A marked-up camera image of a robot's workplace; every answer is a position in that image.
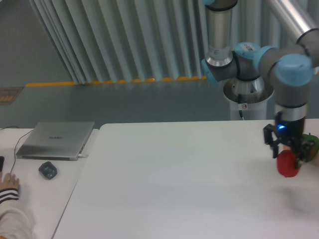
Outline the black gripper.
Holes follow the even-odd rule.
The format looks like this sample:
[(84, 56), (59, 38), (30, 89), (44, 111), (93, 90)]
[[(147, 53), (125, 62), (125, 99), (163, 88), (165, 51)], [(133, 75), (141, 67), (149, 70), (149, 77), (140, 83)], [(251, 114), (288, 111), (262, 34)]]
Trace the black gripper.
[(295, 168), (300, 169), (303, 163), (310, 162), (314, 142), (303, 138), (305, 118), (298, 120), (285, 120), (283, 112), (275, 115), (275, 126), (268, 124), (263, 128), (264, 143), (273, 152), (273, 158), (278, 157), (279, 143), (291, 148), (295, 155)]

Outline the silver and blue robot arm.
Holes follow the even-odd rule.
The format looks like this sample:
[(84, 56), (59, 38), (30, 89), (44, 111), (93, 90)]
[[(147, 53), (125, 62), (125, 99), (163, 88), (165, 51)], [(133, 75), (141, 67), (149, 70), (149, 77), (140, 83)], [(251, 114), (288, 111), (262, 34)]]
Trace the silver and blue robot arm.
[(237, 78), (254, 81), (262, 77), (276, 93), (275, 124), (264, 127), (264, 142), (281, 157), (279, 145), (288, 146), (294, 156), (292, 165), (299, 169), (309, 162), (315, 144), (303, 135), (313, 69), (319, 65), (315, 42), (319, 29), (306, 11), (294, 0), (270, 0), (268, 6), (296, 42), (278, 49), (271, 46), (247, 50), (244, 45), (230, 50), (230, 24), (235, 0), (206, 0), (209, 11), (209, 51), (202, 61), (211, 81)]

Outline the white sleeved forearm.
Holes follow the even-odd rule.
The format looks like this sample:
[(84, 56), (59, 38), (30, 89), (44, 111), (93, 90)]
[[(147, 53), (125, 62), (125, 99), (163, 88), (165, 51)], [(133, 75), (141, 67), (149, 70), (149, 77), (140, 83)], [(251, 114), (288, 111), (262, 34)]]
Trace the white sleeved forearm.
[(0, 191), (0, 238), (31, 239), (32, 225), (16, 188)]

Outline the person's hand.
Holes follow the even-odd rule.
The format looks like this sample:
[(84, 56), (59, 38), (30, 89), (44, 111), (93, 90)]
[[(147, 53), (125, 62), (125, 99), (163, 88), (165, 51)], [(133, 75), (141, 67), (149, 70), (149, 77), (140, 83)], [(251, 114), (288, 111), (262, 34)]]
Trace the person's hand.
[(15, 174), (0, 173), (0, 191), (16, 190), (19, 192), (20, 179)]

